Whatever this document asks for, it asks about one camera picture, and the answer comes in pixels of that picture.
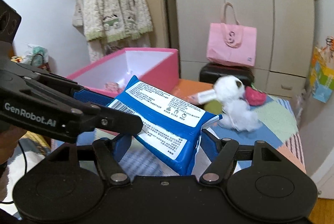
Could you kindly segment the person's left hand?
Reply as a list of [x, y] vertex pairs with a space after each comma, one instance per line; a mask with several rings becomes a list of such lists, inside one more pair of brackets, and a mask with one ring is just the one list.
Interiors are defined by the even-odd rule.
[[26, 132], [27, 130], [16, 126], [10, 126], [8, 130], [1, 132], [0, 164], [5, 163], [10, 157], [12, 157], [20, 138], [23, 137]]

